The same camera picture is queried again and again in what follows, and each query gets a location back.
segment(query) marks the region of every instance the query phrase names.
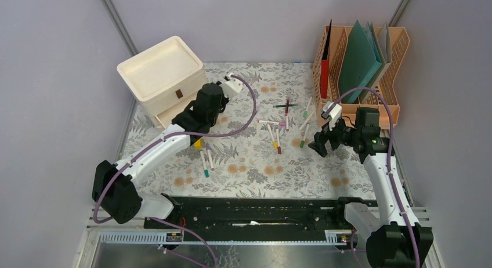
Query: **red file folder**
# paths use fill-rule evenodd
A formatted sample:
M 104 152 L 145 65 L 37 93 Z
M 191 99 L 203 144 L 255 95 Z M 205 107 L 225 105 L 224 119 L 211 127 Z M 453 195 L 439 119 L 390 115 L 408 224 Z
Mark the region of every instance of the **red file folder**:
M 326 43 L 324 44 L 323 56 L 321 57 L 320 93 L 322 99 L 326 99 L 328 93 L 328 69 L 330 67 L 328 55 L 330 50 L 331 20 L 327 30 Z

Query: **white storage box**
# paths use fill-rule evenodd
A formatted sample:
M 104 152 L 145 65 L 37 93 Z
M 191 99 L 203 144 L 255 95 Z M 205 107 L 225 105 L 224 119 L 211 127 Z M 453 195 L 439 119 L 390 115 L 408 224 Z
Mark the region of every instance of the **white storage box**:
M 172 36 L 120 63 L 118 73 L 156 127 L 166 127 L 207 83 L 203 62 Z

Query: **cable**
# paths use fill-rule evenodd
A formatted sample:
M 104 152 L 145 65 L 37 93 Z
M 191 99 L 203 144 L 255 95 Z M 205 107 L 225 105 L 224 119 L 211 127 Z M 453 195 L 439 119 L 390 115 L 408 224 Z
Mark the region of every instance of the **cable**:
M 336 101 L 334 101 L 333 104 L 330 105 L 330 107 L 326 110 L 326 112 L 330 113 L 330 111 L 335 107 L 335 105 L 339 104 L 340 101 L 345 96 L 347 96 L 348 94 L 350 94 L 354 91 L 358 91 L 358 90 L 367 90 L 367 91 L 374 93 L 374 95 L 376 95 L 376 97 L 381 101 L 381 103 L 383 104 L 383 106 L 386 109 L 386 112 L 388 113 L 388 118 L 389 118 L 389 145 L 388 145 L 388 155 L 386 157 L 386 165 L 388 166 L 388 176 L 389 176 L 389 180 L 391 182 L 391 188 L 393 189 L 393 193 L 395 194 L 396 202 L 398 204 L 398 207 L 400 208 L 400 212 L 402 212 L 401 215 L 402 215 L 403 219 L 405 220 L 405 224 L 407 225 L 408 232 L 410 234 L 410 240 L 412 242 L 412 247 L 413 247 L 414 255 L 415 255 L 415 268 L 420 268 L 420 256 L 418 253 L 417 242 L 415 240 L 415 234 L 414 234 L 414 231 L 412 229 L 412 225 L 410 224 L 410 220 L 408 219 L 408 215 L 405 213 L 405 208 L 403 206 L 403 202 L 401 201 L 400 196 L 398 195 L 398 188 L 396 187 L 395 178 L 393 177 L 393 173 L 391 172 L 391 152 L 393 151 L 394 134 L 393 134 L 393 116 L 391 115 L 391 111 L 389 110 L 388 104 L 386 103 L 386 101 L 384 101 L 384 99 L 381 97 L 381 95 L 378 92 L 376 92 L 375 90 L 373 90 L 369 87 L 355 87 L 355 88 L 352 88 L 351 90 L 345 92 L 344 94 L 340 95 L 340 97 L 338 99 L 336 99 Z
M 170 137 L 173 137 L 173 136 L 180 136 L 180 135 L 191 135 L 191 136 L 206 136 L 206 137 L 227 137 L 227 136 L 232 136 L 232 135 L 235 135 L 237 133 L 240 133 L 244 130 L 246 130 L 246 128 L 251 124 L 251 122 L 253 121 L 253 119 L 255 118 L 255 115 L 256 115 L 256 97 L 255 97 L 255 93 L 253 91 L 253 89 L 251 88 L 251 86 L 241 77 L 237 76 L 237 75 L 231 75 L 232 78 L 235 78 L 239 81 L 241 81 L 249 90 L 250 94 L 251 94 L 251 98 L 253 100 L 253 113 L 251 114 L 251 117 L 249 118 L 249 120 L 244 124 L 244 126 L 242 126 L 241 128 L 237 129 L 236 131 L 233 131 L 233 132 L 230 132 L 230 133 L 223 133 L 223 134 L 218 134 L 218 135 L 213 135 L 213 134 L 207 134 L 207 133 L 197 133 L 197 132 L 174 132 L 174 133 L 170 133 L 166 136 L 164 136 L 164 139 L 158 139 L 154 142 L 152 142 L 150 145 L 148 145 L 147 147 L 145 147 L 145 149 L 143 149 L 140 153 L 138 153 L 137 155 L 135 155 L 131 160 L 130 160 L 130 163 L 126 163 L 124 166 L 121 167 L 121 169 L 119 171 L 117 171 L 115 173 L 115 175 L 109 180 L 109 182 L 106 184 L 106 187 L 104 188 L 104 190 L 102 191 L 101 195 L 99 196 L 99 199 L 97 200 L 96 202 L 96 206 L 95 206 L 95 209 L 94 209 L 94 212 L 92 214 L 92 220 L 97 223 L 97 224 L 101 224 L 101 223 L 105 223 L 109 220 L 112 219 L 112 217 L 108 217 L 108 218 L 105 218 L 105 219 L 102 219 L 102 220 L 99 220 L 97 218 L 97 213 L 99 212 L 99 208 L 101 207 L 101 203 L 103 202 L 103 199 L 104 197 L 106 196 L 107 192 L 109 191 L 109 188 L 111 187 L 111 185 L 113 185 L 114 181 L 116 181 L 116 178 L 118 178 L 118 176 L 120 174 L 123 173 L 123 171 L 125 171 L 127 168 L 130 167 L 131 164 L 133 164 L 134 162 L 136 162 L 142 155 L 144 155 L 145 153 L 147 153 L 150 149 L 152 149 L 154 146 L 156 146 L 157 144 L 169 139 Z M 212 253 L 212 255 L 214 256 L 214 266 L 213 267 L 217 267 L 217 257 L 215 256 L 215 253 L 213 252 L 212 248 L 207 244 L 207 242 L 205 242 L 205 240 L 203 238 L 201 238 L 198 234 L 196 234 L 195 232 L 189 230 L 189 229 L 185 229 L 184 227 L 180 227 L 178 225 L 175 225 L 175 224 L 172 224 L 172 223 L 168 223 L 162 219 L 159 219 L 159 218 L 151 218 L 157 222 L 160 222 L 160 223 L 163 223 L 165 225 L 168 225 L 168 226 L 171 226 L 171 227 L 174 227 L 174 228 L 177 228 L 177 229 L 181 229 L 181 230 L 184 230 L 186 232 L 189 232 L 191 233 L 192 235 L 194 235 L 195 237 L 197 237 L 200 241 L 202 241 L 205 246 L 208 248 L 208 250 Z M 174 255 L 177 255 L 177 256 L 180 256 L 181 258 L 184 258 L 186 260 L 189 260 L 197 265 L 201 265 L 201 266 L 204 266 L 204 267 L 210 267 L 210 266 L 206 266 L 206 265 L 203 265 L 203 264 L 200 264 L 198 263 L 197 261 L 195 260 L 192 260 L 191 258 L 188 258 L 187 256 L 184 256 L 180 253 L 177 253 L 177 252 L 173 252 L 173 251 L 169 251 L 171 252 L 172 254 Z
M 350 117 L 348 117 L 347 115 L 344 115 L 344 116 L 342 116 L 342 118 L 348 118 L 348 119 L 349 119 L 350 124 L 351 124 L 351 125 L 355 128 L 355 124 L 354 124 L 354 123 L 352 123 L 352 119 L 350 119 Z
M 189 230 L 189 229 L 187 229 L 185 227 L 182 227 L 182 226 L 178 226 L 178 225 L 173 224 L 173 223 L 166 222 L 165 220 L 158 219 L 158 218 L 151 218 L 151 219 L 152 220 L 155 220 L 156 222 L 160 222 L 162 224 L 165 224 L 167 226 L 171 226 L 171 227 L 174 227 L 174 228 L 179 229 L 179 230 L 184 230 L 184 231 L 190 233 L 191 235 L 197 237 L 205 245 L 205 247 L 210 251 L 210 253 L 214 257 L 214 265 L 213 266 L 204 265 L 204 264 L 202 264 L 202 263 L 200 263 L 200 262 L 198 262 L 198 261 L 196 261 L 196 260 L 194 260 L 194 259 L 186 256 L 186 255 L 183 255 L 181 253 L 178 253 L 178 252 L 175 252 L 175 251 L 172 251 L 172 250 L 165 249 L 164 252 L 170 252 L 173 255 L 179 256 L 180 258 L 184 258 L 184 259 L 188 260 L 189 262 L 193 262 L 196 265 L 199 265 L 201 267 L 205 267 L 205 268 L 216 268 L 217 267 L 217 256 L 215 256 L 214 250 L 210 247 L 210 245 L 201 236 L 199 236 L 198 234 L 196 234 L 192 230 Z
M 362 265 L 362 262 L 359 260 L 359 258 L 355 254 L 355 249 L 353 247 L 353 237 L 355 236 L 355 232 L 357 232 L 357 230 L 356 229 L 353 229 L 352 230 L 352 234 L 350 235 L 350 250 L 352 250 L 352 254 L 354 254 L 354 258 L 357 261 L 357 263 L 359 264 L 359 266 L 362 267 L 362 268 L 364 268 L 364 265 Z

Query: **white marker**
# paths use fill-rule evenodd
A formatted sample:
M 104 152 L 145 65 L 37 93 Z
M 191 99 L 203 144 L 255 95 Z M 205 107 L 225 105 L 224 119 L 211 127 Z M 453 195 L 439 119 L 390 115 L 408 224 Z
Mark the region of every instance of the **white marker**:
M 272 127 L 270 127 L 270 124 L 266 124 L 266 127 L 268 129 L 268 132 L 270 133 L 270 136 L 272 137 L 273 147 L 277 149 L 277 142 L 275 141 L 275 137 L 273 137 Z
M 288 132 L 289 131 L 289 114 L 287 113 L 285 115 L 285 127 L 286 127 L 286 131 Z
M 277 125 L 277 126 L 285 126 L 285 122 L 275 122 L 275 121 L 258 120 L 258 123 L 272 124 L 272 125 Z
M 279 134 L 279 129 L 278 127 L 275 129 L 275 132 L 277 133 L 277 152 L 279 154 L 282 154 L 282 149 L 280 148 L 280 134 Z
M 214 168 L 214 161 L 212 160 L 212 150 L 210 150 L 210 145 L 208 145 L 208 143 L 205 145 L 205 147 L 207 148 L 208 162 L 210 163 L 210 169 L 214 171 L 215 168 Z
M 303 115 L 304 118 L 308 117 L 308 109 L 309 109 L 309 106 L 311 106 L 311 100 L 312 99 L 313 99 L 313 96 L 309 97 L 309 101 L 307 103 L 306 110 L 304 111 L 304 115 Z
M 309 131 L 309 124 L 306 126 L 306 130 L 304 131 L 304 136 L 302 137 L 302 141 L 301 141 L 301 148 L 304 147 L 304 143 L 306 142 L 306 136 L 308 135 L 308 131 Z
M 207 163 L 205 162 L 205 154 L 203 150 L 200 150 L 201 162 L 203 163 L 203 170 L 205 171 L 205 177 L 208 178 Z
M 306 120 L 304 120 L 304 123 L 299 127 L 299 131 L 302 131 L 302 128 L 304 128 L 304 126 L 306 126 L 306 124 L 309 122 L 311 117 L 314 115 L 314 112 L 315 111 L 313 111 L 311 114 L 309 114 L 309 116 L 306 118 Z

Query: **yellow marker cap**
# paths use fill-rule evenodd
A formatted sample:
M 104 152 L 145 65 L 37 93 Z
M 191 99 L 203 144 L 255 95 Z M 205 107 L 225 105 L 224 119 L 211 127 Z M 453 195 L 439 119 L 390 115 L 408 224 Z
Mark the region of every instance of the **yellow marker cap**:
M 194 145 L 196 149 L 201 149 L 201 139 L 197 140 Z

